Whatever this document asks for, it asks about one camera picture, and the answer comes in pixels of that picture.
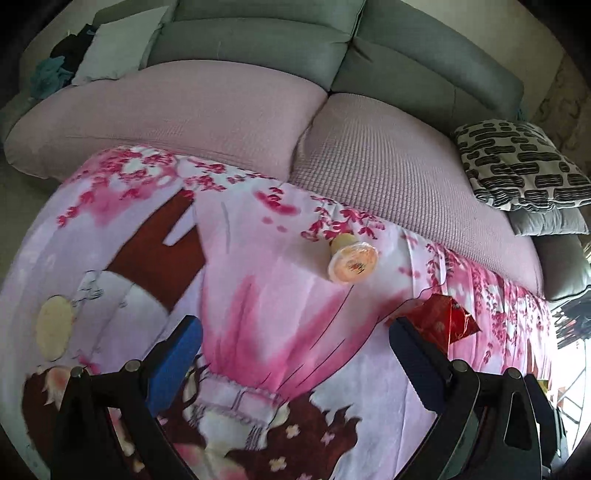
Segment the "shiny red snack bag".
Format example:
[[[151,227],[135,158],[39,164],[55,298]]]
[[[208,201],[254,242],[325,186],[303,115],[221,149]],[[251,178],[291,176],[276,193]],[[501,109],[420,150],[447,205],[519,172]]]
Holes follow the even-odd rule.
[[[432,294],[427,300],[405,307],[401,317],[407,318],[422,338],[444,355],[448,355],[453,343],[480,331],[473,316],[454,298],[443,294]]]

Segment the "pink cartoon printed tablecloth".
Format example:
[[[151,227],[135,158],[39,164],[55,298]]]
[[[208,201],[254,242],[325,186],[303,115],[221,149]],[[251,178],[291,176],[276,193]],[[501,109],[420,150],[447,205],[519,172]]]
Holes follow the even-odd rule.
[[[328,276],[349,233],[379,252]],[[47,477],[71,369],[119,370],[187,315],[204,328],[165,433],[203,479],[392,479],[431,427],[394,357],[394,312],[454,298],[472,368],[548,378],[547,303],[377,216],[259,173],[145,146],[103,151],[52,195],[1,292],[1,423]]]

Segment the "grey satin pillow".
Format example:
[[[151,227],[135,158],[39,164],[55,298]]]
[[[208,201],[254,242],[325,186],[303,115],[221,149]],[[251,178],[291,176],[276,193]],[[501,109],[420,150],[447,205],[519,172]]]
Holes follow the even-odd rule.
[[[519,209],[508,213],[517,236],[588,235],[587,223],[577,208],[530,212]]]

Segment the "orange jelly cup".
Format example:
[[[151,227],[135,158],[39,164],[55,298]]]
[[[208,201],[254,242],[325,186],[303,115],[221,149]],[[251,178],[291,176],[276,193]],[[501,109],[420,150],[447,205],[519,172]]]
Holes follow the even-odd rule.
[[[331,243],[328,276],[332,282],[353,284],[374,272],[379,262],[378,250],[355,235],[342,233]]]

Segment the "black white patterned pillow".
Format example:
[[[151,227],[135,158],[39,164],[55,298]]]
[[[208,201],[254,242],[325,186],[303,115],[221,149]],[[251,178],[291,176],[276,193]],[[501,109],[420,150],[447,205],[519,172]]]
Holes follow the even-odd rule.
[[[495,209],[531,212],[590,204],[590,179],[528,122],[491,119],[454,132],[476,198]]]

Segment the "pink knitted seat cover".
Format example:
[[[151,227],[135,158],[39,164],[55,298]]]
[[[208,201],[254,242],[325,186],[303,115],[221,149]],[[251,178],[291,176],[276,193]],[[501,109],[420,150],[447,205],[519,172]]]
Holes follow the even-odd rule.
[[[147,144],[263,173],[397,223],[513,280],[543,289],[531,239],[479,202],[454,143],[400,109],[328,95],[297,76],[177,61],[65,88],[10,130],[7,161],[64,180],[93,153]]]

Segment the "teal cloth on sofa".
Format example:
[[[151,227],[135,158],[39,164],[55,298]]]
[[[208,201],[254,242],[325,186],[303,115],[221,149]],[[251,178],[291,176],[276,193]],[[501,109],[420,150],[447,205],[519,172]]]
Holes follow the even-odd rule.
[[[65,57],[50,57],[39,62],[30,79],[30,94],[36,100],[44,100],[62,89],[73,73],[64,68]]]

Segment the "light grey cushion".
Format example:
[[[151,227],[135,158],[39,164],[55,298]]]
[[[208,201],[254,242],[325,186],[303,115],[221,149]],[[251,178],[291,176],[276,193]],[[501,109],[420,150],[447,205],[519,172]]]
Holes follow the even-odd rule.
[[[71,84],[80,86],[97,80],[117,80],[138,71],[168,9],[168,6],[161,6],[102,24]]]

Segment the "grey sofa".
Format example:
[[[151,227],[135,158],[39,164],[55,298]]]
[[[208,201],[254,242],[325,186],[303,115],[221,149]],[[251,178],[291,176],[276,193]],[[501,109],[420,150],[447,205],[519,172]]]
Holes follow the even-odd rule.
[[[522,80],[448,25],[404,1],[168,1],[141,70],[177,61],[221,61],[280,71],[328,95],[365,96],[445,134],[465,124],[516,120]],[[15,98],[10,130],[33,107]],[[588,292],[578,235],[531,239],[553,302]]]

